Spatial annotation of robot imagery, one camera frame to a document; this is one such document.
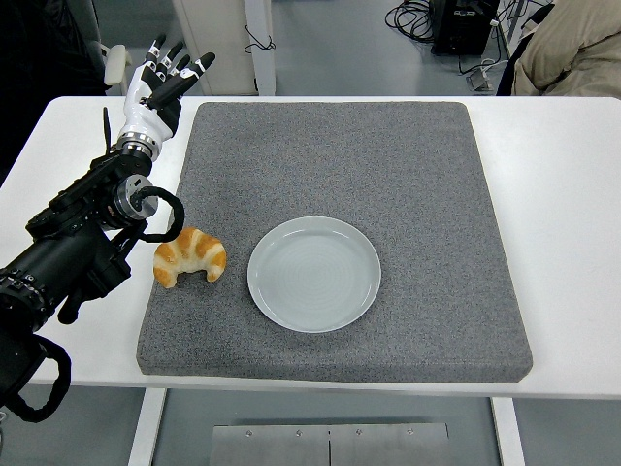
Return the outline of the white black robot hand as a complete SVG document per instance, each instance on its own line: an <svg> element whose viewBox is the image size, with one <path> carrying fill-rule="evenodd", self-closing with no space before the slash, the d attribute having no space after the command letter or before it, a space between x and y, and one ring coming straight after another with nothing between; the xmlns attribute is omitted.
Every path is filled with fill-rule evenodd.
<svg viewBox="0 0 621 466"><path fill-rule="evenodd" d="M125 124L118 138L143 135L158 147L177 132L181 97L196 84L215 61L208 52L196 60L179 56L183 42L162 51L166 36L151 43L143 63L135 70L125 97Z"/></svg>

